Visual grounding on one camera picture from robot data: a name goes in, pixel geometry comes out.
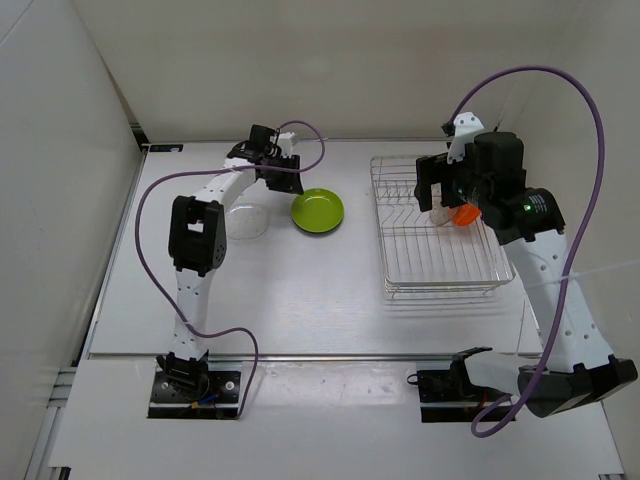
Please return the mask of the lime green plate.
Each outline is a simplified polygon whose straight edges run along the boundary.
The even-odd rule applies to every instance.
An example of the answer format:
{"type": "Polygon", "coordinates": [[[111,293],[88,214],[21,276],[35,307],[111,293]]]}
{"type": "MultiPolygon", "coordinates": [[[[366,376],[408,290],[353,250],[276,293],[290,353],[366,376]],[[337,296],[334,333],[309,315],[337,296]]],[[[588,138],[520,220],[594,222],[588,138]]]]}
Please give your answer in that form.
{"type": "Polygon", "coordinates": [[[312,188],[294,199],[290,215],[300,230],[310,234],[326,234],[342,224],[345,210],[336,193],[324,188],[312,188]]]}

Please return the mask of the clear glass plate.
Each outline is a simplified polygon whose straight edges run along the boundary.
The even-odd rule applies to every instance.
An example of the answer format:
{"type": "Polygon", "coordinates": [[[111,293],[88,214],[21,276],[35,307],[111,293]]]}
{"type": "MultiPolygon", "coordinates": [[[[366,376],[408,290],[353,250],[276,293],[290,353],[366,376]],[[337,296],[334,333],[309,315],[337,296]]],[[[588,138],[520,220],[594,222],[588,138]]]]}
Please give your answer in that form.
{"type": "Polygon", "coordinates": [[[240,203],[226,213],[226,233],[232,240],[251,240],[266,232],[269,226],[269,211],[262,205],[240,203]]]}
{"type": "Polygon", "coordinates": [[[429,212],[429,219],[433,226],[442,227],[450,224],[459,211],[459,207],[446,207],[442,205],[441,185],[431,186],[432,209],[429,212]]]}

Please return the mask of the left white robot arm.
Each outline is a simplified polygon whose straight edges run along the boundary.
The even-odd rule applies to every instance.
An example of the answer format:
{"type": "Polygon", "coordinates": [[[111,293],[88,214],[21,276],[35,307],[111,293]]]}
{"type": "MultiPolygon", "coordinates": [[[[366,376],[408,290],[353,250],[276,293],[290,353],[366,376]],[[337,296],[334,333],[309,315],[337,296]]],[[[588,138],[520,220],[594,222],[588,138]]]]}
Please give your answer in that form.
{"type": "Polygon", "coordinates": [[[193,195],[173,201],[168,251],[179,312],[170,351],[158,358],[158,364],[167,382],[188,400],[202,398],[210,386],[202,335],[211,283],[227,253],[226,213],[259,180],[272,191],[303,192],[294,144],[293,132],[254,125],[249,138],[227,154],[221,173],[193,195]]]}

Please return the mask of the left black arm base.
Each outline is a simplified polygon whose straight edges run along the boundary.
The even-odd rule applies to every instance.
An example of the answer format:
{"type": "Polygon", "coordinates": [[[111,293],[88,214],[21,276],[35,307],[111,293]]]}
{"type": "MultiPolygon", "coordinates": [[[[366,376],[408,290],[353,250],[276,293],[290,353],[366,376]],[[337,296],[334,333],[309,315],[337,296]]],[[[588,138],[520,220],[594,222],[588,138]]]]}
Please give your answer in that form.
{"type": "Polygon", "coordinates": [[[241,372],[208,372],[202,393],[179,390],[161,370],[151,388],[147,417],[163,420],[233,420],[238,415],[241,372]]]}

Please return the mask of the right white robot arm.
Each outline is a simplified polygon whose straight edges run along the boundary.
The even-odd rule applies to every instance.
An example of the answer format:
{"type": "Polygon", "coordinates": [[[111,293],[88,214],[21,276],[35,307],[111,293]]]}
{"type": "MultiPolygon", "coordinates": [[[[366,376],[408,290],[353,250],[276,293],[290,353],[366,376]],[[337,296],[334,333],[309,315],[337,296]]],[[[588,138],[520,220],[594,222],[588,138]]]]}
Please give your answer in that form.
{"type": "Polygon", "coordinates": [[[603,400],[635,382],[630,359],[619,359],[600,334],[566,261],[565,222],[550,191],[526,184],[524,144],[511,132],[481,133],[464,147],[461,160],[449,154],[416,161],[414,195],[421,211],[433,207],[439,186],[444,207],[479,209],[515,267],[544,336],[538,361],[476,347],[456,354],[449,387],[470,400],[484,389],[516,395],[544,418],[603,400]]]}

